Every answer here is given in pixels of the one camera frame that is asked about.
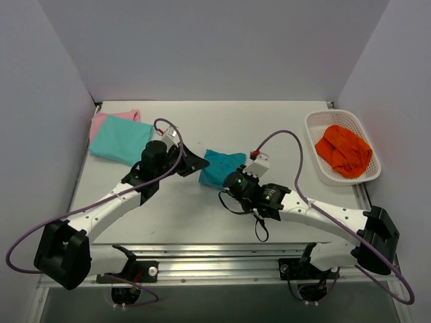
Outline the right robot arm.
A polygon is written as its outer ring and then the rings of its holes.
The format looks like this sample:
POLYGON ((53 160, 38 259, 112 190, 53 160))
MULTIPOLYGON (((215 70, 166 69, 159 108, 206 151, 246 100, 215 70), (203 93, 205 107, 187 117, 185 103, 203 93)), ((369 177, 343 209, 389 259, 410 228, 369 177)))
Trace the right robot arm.
POLYGON ((305 201, 298 192, 274 183, 260 185, 258 178, 238 168, 222 184, 244 213, 258 220, 301 223, 333 234, 342 243, 316 243, 299 261, 300 272, 309 278, 338 266, 361 266, 378 275, 389 275, 399 241, 387 211, 346 209, 315 200, 305 201))

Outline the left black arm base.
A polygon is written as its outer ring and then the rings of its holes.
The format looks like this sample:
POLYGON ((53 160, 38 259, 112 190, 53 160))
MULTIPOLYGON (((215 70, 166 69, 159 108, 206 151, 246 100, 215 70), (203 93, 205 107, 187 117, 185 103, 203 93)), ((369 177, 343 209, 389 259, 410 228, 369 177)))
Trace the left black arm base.
POLYGON ((108 283, 155 283, 158 281, 159 262, 155 260, 137 261, 121 273, 104 274, 96 277, 100 284, 108 283))

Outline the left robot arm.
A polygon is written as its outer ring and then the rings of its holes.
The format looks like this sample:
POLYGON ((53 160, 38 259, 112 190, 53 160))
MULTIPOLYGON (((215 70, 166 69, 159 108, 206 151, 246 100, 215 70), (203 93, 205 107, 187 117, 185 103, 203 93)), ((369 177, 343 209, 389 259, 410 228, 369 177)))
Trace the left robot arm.
POLYGON ((150 141, 130 172, 96 207, 45 225, 34 266, 67 290, 86 277, 113 275, 128 282, 140 273, 136 255, 119 244, 98 246, 94 240, 123 215, 152 198, 163 175, 185 177, 210 165, 186 146, 150 141))

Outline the teal t shirt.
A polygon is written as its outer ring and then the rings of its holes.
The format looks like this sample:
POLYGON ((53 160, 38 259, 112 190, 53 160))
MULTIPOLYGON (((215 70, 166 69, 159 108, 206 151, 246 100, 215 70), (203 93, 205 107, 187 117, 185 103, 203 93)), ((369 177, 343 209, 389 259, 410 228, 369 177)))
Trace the teal t shirt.
POLYGON ((201 170, 199 183, 222 190, 225 178, 239 165, 245 164, 246 155, 244 153, 225 154, 207 149, 204 159, 209 162, 209 166, 201 170))

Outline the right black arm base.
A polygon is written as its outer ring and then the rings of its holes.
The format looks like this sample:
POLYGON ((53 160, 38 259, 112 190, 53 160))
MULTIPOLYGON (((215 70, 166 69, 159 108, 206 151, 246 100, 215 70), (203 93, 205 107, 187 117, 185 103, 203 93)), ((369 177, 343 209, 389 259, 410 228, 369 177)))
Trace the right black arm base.
POLYGON ((299 258, 280 258, 278 267, 280 279, 284 281, 323 281, 336 277, 336 272, 320 271, 307 262, 300 263, 299 258))

